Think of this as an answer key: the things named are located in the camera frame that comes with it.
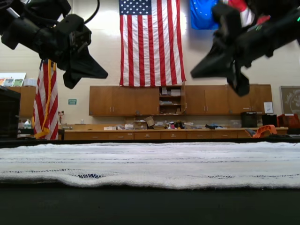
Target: green sign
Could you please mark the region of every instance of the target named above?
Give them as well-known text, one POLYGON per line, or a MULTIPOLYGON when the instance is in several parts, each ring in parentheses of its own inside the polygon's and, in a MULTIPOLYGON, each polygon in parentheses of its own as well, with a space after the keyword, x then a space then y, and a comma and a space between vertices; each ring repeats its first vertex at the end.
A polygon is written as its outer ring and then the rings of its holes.
POLYGON ((76 105, 77 99, 69 99, 69 105, 76 105))

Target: white towel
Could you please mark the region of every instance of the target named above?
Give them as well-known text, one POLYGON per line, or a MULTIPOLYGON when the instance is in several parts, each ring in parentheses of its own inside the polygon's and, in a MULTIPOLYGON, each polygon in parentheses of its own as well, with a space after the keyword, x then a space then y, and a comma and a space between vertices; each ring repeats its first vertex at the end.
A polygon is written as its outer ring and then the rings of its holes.
POLYGON ((0 182, 168 189, 300 188, 300 144, 39 145, 0 149, 0 182))

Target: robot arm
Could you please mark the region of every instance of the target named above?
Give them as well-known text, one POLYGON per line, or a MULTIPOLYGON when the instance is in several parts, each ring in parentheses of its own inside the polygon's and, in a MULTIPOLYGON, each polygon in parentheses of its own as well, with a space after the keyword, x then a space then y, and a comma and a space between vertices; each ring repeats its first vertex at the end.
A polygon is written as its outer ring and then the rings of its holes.
POLYGON ((249 80, 241 67, 300 38, 300 10, 297 0, 247 0, 256 17, 270 15, 260 25, 243 28, 238 10, 218 3, 212 10, 220 29, 214 33, 208 55, 191 71, 193 78, 226 77, 239 96, 249 93, 249 80))
POLYGON ((50 59, 65 70, 65 86, 74 88, 83 77, 105 79, 108 73, 90 56, 91 31, 77 15, 67 15, 67 0, 0 0, 0 34, 2 43, 15 49, 20 43, 50 59), (58 22, 60 15, 64 19, 58 22))

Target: white wall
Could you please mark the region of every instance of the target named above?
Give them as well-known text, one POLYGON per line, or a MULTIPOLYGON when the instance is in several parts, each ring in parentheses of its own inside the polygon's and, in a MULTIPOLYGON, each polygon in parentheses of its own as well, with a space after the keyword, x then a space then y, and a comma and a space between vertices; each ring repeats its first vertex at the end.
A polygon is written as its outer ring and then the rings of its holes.
MULTIPOLYGON (((73 12, 87 19, 96 8, 96 0, 73 0, 73 12)), ((225 79, 197 79, 190 76, 191 69, 207 54, 211 47, 212 31, 190 28, 189 0, 181 0, 181 33, 184 68, 187 85, 226 84, 225 79)), ((91 85, 119 85, 120 81, 120 31, 118 0, 101 0, 100 11, 88 27, 92 30, 90 53, 104 67, 109 76, 106 80, 82 79, 69 90, 64 87, 58 72, 59 109, 65 111, 64 121, 79 123, 122 123, 122 118, 92 118, 89 116, 89 88, 91 85), (77 105, 68 105, 69 98, 77 98, 77 105)), ((0 72, 26 72, 28 77, 38 76, 38 55, 19 45, 15 51, 0 44, 0 72)), ((272 85, 274 111, 281 114, 279 86, 300 86, 299 47, 291 43, 266 58, 253 62, 244 71, 251 83, 272 85)))

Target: flag on pole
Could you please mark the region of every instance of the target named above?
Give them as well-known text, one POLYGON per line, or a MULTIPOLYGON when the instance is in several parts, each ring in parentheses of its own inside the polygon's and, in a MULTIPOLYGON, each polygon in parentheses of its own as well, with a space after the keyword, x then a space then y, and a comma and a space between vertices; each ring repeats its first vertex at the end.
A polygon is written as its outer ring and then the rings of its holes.
POLYGON ((119 0, 119 4, 120 85, 183 83, 180 0, 119 0))
POLYGON ((190 0, 191 23, 195 30, 217 30, 218 24, 212 17, 212 8, 218 0, 190 0))
MULTIPOLYGON (((255 14, 249 9, 245 0, 223 0, 224 3, 237 8, 240 11, 242 26, 246 27, 253 23, 255 14)), ((270 16, 261 16, 258 18, 257 24, 261 24, 270 19, 270 16)))
POLYGON ((37 79, 33 109, 33 127, 36 138, 58 139, 58 91, 56 63, 42 60, 37 79))

